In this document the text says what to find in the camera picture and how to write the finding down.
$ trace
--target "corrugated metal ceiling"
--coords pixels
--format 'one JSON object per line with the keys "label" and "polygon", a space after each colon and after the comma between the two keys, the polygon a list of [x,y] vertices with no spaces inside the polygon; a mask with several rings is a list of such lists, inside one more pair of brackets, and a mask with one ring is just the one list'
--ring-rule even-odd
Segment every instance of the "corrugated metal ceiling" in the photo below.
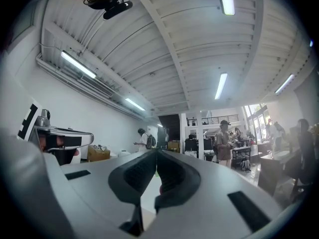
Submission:
{"label": "corrugated metal ceiling", "polygon": [[[287,75],[297,74],[311,54],[309,37],[282,0],[234,0],[234,16],[222,14],[220,0],[132,2],[130,10],[103,21],[103,11],[80,0],[50,0],[42,43],[72,53],[123,97],[132,95],[128,85],[135,88],[146,116],[275,98],[269,93]],[[47,30],[52,22],[83,49]],[[85,60],[84,51],[123,78],[125,86]],[[43,48],[42,60],[70,67],[55,49]],[[222,72],[228,79],[215,101]]]}

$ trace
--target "backpack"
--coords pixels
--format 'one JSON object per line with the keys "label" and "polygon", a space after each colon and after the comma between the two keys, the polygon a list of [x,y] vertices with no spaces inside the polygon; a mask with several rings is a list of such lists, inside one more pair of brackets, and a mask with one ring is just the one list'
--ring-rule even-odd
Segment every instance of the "backpack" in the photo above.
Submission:
{"label": "backpack", "polygon": [[250,161],[249,161],[249,159],[247,159],[247,157],[244,157],[244,158],[240,161],[240,166],[241,166],[241,170],[242,170],[242,171],[246,171],[246,170],[249,170],[249,171],[250,171]]}
{"label": "backpack", "polygon": [[146,149],[152,149],[152,147],[155,147],[156,145],[156,140],[154,138],[154,136],[152,136],[151,134],[148,137],[148,141],[146,144]]}

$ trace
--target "person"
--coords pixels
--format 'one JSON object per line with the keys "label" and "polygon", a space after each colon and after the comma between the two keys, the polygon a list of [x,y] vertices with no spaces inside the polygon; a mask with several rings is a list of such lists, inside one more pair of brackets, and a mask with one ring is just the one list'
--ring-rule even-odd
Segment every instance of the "person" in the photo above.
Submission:
{"label": "person", "polygon": [[231,142],[228,135],[228,126],[230,123],[226,120],[220,122],[221,132],[216,135],[216,145],[218,150],[219,164],[231,167]]}
{"label": "person", "polygon": [[146,150],[146,145],[148,143],[148,134],[145,133],[145,130],[143,128],[139,128],[138,133],[141,136],[141,139],[139,142],[134,142],[134,145],[139,146],[139,151]]}
{"label": "person", "polygon": [[236,137],[233,132],[230,132],[229,138],[230,138],[230,141],[235,141]]}
{"label": "person", "polygon": [[313,135],[308,129],[309,123],[306,119],[298,120],[297,133],[302,157],[299,179],[304,184],[311,183],[317,171]]}
{"label": "person", "polygon": [[279,151],[281,149],[281,134],[277,130],[275,124],[270,125],[269,127],[270,132],[270,141],[273,145],[273,152]]}
{"label": "person", "polygon": [[237,140],[239,140],[239,141],[242,140],[240,134],[241,134],[241,132],[240,132],[239,128],[235,127],[235,138],[236,138]]}
{"label": "person", "polygon": [[253,145],[255,142],[255,136],[251,133],[251,131],[249,130],[248,132],[247,132],[247,136],[251,139],[250,140],[250,145]]}
{"label": "person", "polygon": [[276,127],[277,131],[279,132],[279,135],[281,136],[281,138],[283,140],[287,141],[286,132],[285,132],[284,128],[281,125],[279,125],[279,123],[277,121],[274,123],[274,126]]}
{"label": "person", "polygon": [[266,139],[271,138],[271,134],[270,134],[270,123],[271,123],[271,118],[268,119],[268,124],[266,125]]}

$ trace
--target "black stripe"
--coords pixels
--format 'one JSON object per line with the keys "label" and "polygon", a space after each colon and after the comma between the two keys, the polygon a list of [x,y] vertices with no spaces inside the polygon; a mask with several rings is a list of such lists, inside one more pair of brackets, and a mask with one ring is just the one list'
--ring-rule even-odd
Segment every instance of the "black stripe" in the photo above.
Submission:
{"label": "black stripe", "polygon": [[68,180],[73,180],[73,179],[80,178],[80,177],[83,177],[83,176],[89,175],[89,174],[91,174],[91,173],[88,170],[82,170],[82,171],[78,171],[78,172],[74,172],[74,173],[67,173],[67,174],[65,174],[65,177]]}
{"label": "black stripe", "polygon": [[243,192],[231,193],[228,197],[253,233],[270,222],[270,219]]}
{"label": "black stripe", "polygon": [[65,136],[64,137],[64,146],[70,147],[70,146],[81,146],[82,144],[82,137],[80,136]]}
{"label": "black stripe", "polygon": [[22,138],[23,140],[25,139],[25,135],[26,135],[26,133],[27,133],[27,131],[29,129],[29,126],[31,124],[31,121],[32,121],[36,111],[38,110],[38,107],[35,106],[34,104],[32,104],[31,107],[30,107],[30,110],[31,111],[30,111],[30,113],[28,115],[28,118],[26,120],[24,119],[23,122],[22,122],[22,125],[23,125],[22,131],[19,130],[19,133],[18,133],[18,136],[20,138]]}

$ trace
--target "black rubber pad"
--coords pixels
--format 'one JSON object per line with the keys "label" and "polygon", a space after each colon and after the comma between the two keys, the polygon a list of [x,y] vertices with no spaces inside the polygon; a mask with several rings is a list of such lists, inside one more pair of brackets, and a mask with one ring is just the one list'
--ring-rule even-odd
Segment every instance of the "black rubber pad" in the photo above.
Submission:
{"label": "black rubber pad", "polygon": [[270,222],[270,219],[243,192],[231,193],[228,197],[253,233]]}
{"label": "black rubber pad", "polygon": [[73,180],[73,179],[80,178],[80,177],[83,177],[83,176],[89,175],[89,174],[91,174],[91,173],[88,170],[82,170],[82,171],[78,171],[78,172],[74,172],[74,173],[67,173],[67,174],[65,174],[65,177],[68,180]]}

